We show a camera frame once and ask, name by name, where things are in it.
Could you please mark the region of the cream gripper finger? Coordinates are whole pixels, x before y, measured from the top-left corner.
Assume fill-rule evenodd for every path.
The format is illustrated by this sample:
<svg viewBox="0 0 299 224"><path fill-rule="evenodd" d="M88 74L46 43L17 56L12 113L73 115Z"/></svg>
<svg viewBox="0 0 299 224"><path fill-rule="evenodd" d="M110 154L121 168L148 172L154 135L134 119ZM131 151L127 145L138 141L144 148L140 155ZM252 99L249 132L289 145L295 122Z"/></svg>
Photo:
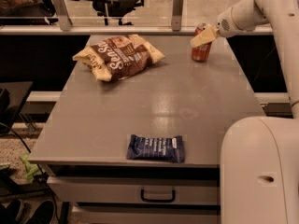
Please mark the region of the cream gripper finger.
<svg viewBox="0 0 299 224"><path fill-rule="evenodd" d="M191 40L193 48L200 47L216 40L219 36L219 29L210 24L200 24L196 28L197 35Z"/></svg>

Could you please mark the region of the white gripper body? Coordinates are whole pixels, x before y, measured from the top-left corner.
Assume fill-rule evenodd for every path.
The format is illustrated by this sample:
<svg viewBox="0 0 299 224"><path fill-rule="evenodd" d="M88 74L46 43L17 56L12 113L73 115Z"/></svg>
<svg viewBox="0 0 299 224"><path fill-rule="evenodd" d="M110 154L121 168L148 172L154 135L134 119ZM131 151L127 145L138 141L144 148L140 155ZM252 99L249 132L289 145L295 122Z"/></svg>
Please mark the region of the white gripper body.
<svg viewBox="0 0 299 224"><path fill-rule="evenodd" d="M219 29L219 34L222 37L233 37L241 32L234 23L232 11L233 8L229 7L217 18L217 28Z"/></svg>

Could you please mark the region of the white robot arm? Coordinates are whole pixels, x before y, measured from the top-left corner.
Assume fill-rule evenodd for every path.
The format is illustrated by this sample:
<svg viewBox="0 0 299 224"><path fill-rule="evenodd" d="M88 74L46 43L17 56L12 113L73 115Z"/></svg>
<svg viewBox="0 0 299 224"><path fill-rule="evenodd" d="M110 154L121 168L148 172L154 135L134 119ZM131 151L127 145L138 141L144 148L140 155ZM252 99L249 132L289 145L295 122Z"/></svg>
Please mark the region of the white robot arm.
<svg viewBox="0 0 299 224"><path fill-rule="evenodd" d="M192 39L196 48L268 24L286 93L268 114L237 121L223 137L221 224L299 224L298 0L241 0Z"/></svg>

